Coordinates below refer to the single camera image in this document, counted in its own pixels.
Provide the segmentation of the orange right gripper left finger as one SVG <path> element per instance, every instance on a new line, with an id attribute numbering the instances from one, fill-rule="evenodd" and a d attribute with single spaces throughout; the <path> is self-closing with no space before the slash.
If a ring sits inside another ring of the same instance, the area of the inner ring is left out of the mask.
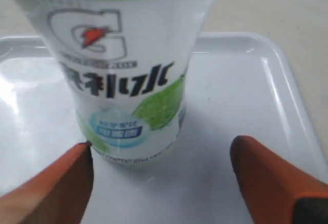
<path id="1" fill-rule="evenodd" d="M 1 223 L 80 223 L 94 184 L 90 142 L 1 197 Z"/>

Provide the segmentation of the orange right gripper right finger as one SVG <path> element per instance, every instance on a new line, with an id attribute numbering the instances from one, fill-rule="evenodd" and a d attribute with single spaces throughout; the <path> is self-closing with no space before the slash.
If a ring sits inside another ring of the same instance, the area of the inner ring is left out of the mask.
<path id="1" fill-rule="evenodd" d="M 250 136 L 237 136 L 230 159 L 254 223 L 327 223 L 327 184 Z"/>

